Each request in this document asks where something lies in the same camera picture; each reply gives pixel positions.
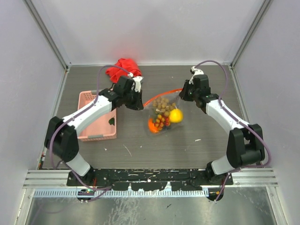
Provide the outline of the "yellow pear fruit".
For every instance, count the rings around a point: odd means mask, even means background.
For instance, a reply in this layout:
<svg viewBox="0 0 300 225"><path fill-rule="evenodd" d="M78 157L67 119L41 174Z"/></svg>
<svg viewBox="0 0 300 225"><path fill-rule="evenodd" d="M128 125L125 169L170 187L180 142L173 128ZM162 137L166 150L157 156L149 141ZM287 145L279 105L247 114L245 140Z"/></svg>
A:
<svg viewBox="0 0 300 225"><path fill-rule="evenodd" d="M183 112L182 110L175 108L170 111L169 120L171 123L180 123L183 120Z"/></svg>

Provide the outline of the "bunch of brown longans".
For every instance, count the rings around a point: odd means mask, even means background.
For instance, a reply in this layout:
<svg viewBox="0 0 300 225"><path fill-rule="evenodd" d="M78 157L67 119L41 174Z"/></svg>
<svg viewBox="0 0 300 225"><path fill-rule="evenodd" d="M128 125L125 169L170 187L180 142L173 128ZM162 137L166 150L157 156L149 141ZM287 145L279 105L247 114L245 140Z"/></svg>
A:
<svg viewBox="0 0 300 225"><path fill-rule="evenodd" d="M151 106L155 114L168 117L170 115L170 111L176 108L176 101L175 99L169 99L166 97L157 98L153 101Z"/></svg>

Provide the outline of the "clear zip top bag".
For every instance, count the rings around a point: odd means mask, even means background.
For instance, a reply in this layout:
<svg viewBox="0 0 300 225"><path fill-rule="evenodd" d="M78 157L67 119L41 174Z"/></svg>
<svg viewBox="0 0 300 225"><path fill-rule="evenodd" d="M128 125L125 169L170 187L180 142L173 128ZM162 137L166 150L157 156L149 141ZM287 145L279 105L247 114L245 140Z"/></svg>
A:
<svg viewBox="0 0 300 225"><path fill-rule="evenodd" d="M145 110L146 130L158 135L180 126L183 122L181 98L182 89L160 93L143 104Z"/></svg>

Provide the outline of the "pink perforated plastic basket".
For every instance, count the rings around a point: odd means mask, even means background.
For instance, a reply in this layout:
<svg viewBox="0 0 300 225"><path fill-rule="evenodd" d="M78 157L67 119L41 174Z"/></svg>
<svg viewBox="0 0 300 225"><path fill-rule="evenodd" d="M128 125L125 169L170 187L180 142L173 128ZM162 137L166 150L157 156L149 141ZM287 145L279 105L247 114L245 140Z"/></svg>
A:
<svg viewBox="0 0 300 225"><path fill-rule="evenodd" d="M78 109L86 106L90 102L94 100L96 97L95 90L82 91L79 94L78 100ZM109 125L108 121L110 118L115 118L115 126ZM87 128L85 128L78 139L82 142L88 141L101 141L101 140L109 140L117 138L117 110L113 110L96 121L91 123Z"/></svg>

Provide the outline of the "orange persimmon with leaf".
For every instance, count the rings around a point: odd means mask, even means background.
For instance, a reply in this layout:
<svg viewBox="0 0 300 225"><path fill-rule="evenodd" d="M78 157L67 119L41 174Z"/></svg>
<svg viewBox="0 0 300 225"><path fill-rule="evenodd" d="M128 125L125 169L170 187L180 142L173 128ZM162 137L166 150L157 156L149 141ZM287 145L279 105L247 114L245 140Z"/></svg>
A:
<svg viewBox="0 0 300 225"><path fill-rule="evenodd" d="M159 132L158 127L155 126L155 123L153 120L150 118L148 119L148 129L151 133L157 134Z"/></svg>

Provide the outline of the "dark purple grape bunch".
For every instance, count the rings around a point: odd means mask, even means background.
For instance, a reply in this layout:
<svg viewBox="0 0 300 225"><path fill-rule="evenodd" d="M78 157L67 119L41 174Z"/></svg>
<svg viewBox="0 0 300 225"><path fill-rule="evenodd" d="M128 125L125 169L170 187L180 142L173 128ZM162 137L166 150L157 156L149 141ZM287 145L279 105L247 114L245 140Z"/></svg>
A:
<svg viewBox="0 0 300 225"><path fill-rule="evenodd" d="M167 131L167 130L170 130L171 128L172 128L172 124L170 124L169 126L164 125L162 131Z"/></svg>

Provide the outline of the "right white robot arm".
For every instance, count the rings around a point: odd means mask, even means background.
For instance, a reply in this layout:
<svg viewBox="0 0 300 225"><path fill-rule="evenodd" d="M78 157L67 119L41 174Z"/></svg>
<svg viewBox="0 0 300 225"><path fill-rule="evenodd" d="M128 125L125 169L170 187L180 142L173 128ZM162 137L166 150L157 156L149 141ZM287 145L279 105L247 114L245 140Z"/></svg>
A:
<svg viewBox="0 0 300 225"><path fill-rule="evenodd" d="M194 75L186 80L179 96L184 101L195 102L228 134L225 155L206 166L205 178L208 183L215 185L221 181L223 174L265 159L262 128L239 118L218 94L211 93L207 75Z"/></svg>

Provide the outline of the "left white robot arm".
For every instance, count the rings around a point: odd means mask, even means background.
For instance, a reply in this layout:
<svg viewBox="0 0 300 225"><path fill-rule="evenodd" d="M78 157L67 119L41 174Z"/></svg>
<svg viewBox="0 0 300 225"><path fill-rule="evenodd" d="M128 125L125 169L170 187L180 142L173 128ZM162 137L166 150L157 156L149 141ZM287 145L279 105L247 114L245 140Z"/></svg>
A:
<svg viewBox="0 0 300 225"><path fill-rule="evenodd" d="M98 118L123 105L142 110L142 80L141 76L122 76L112 87L97 90L94 100L76 112L62 119L57 116L50 119L44 146L50 158L61 159L82 185L90 185L95 175L93 167L79 152L79 134Z"/></svg>

